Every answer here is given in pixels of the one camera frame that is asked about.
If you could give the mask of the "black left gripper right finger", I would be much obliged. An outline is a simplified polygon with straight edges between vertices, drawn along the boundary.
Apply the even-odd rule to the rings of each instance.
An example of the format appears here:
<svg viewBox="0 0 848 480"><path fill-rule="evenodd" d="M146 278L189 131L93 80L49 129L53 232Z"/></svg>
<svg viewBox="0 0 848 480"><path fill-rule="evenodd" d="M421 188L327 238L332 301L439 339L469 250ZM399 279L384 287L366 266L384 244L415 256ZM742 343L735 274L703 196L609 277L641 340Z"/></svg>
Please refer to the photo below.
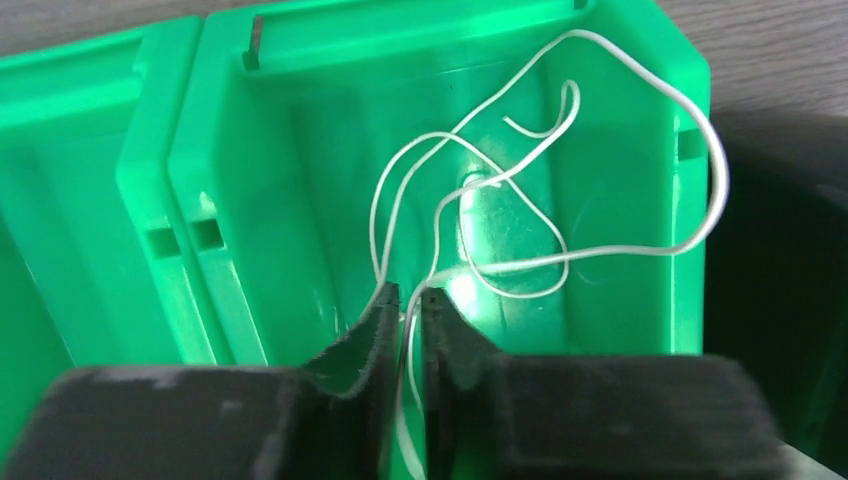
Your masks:
<svg viewBox="0 0 848 480"><path fill-rule="evenodd" d="M431 479L785 479L769 407L737 362L508 353L441 289L421 299Z"/></svg>

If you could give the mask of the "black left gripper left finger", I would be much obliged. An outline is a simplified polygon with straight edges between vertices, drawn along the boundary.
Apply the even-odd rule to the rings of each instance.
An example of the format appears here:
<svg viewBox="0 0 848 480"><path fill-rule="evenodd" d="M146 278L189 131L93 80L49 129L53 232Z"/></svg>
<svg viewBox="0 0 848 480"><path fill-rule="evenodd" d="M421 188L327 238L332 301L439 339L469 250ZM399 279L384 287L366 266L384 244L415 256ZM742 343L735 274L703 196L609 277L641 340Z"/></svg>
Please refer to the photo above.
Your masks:
<svg viewBox="0 0 848 480"><path fill-rule="evenodd" d="M5 479L384 479L399 291L303 365L75 369L46 391Z"/></svg>

